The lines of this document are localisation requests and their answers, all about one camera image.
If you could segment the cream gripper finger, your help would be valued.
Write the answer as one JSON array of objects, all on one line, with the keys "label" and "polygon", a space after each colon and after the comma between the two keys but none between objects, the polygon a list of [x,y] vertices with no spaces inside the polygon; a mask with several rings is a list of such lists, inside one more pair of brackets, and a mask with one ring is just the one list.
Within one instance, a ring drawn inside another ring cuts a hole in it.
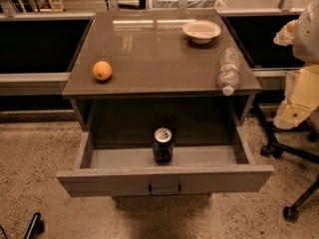
[{"label": "cream gripper finger", "polygon": [[284,100],[276,112],[273,124],[281,129],[292,129],[308,119],[313,112],[312,108],[291,104],[288,100]]}]

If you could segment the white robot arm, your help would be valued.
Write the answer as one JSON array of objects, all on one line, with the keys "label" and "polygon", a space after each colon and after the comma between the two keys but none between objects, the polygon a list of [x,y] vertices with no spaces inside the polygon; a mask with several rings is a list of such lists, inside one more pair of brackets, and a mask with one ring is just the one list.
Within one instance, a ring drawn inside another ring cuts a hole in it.
[{"label": "white robot arm", "polygon": [[273,43],[291,45],[293,56],[304,62],[297,72],[286,74],[285,98],[273,121],[278,128],[292,129],[319,107],[319,0],[313,0],[297,20],[284,25]]}]

